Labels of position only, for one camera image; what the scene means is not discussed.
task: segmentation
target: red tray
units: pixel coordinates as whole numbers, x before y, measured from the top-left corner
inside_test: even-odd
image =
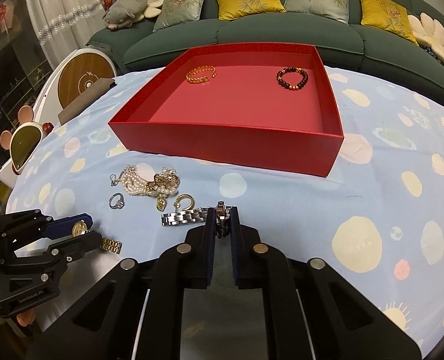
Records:
[[[216,77],[185,75],[214,66]],[[303,68],[289,91],[276,74]],[[197,76],[207,75],[203,72]],[[284,80],[295,85],[298,73]],[[312,45],[231,43],[195,47],[158,73],[109,122],[127,149],[327,176],[343,141],[339,112]]]

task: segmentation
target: dark bead bracelet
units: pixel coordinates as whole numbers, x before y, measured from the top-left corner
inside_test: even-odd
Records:
[[[282,76],[285,73],[292,73],[292,72],[297,72],[302,76],[302,81],[300,81],[297,85],[290,85],[288,82],[282,79]],[[286,67],[285,69],[277,73],[277,81],[279,85],[283,86],[285,89],[289,89],[290,91],[298,91],[299,89],[302,89],[305,86],[307,81],[309,81],[309,75],[305,70],[303,70],[300,67]]]

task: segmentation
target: gold earring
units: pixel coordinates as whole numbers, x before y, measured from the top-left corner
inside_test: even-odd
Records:
[[[175,199],[175,202],[173,203],[173,206],[175,207],[175,211],[178,211],[180,208],[180,202],[184,199],[190,200],[190,205],[186,208],[181,209],[180,211],[188,211],[195,207],[195,200],[192,196],[188,194],[180,195],[177,199]]]

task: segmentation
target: gold watch band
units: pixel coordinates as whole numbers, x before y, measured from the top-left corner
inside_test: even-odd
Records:
[[[120,254],[120,250],[122,249],[122,243],[115,241],[113,239],[102,237],[102,245],[100,247],[105,251],[110,251],[112,253]]]

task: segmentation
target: wooden round board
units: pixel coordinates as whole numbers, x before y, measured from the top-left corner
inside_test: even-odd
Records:
[[[74,101],[99,78],[113,78],[110,63],[101,55],[85,52],[77,55],[63,68],[59,80],[59,100],[62,108]]]

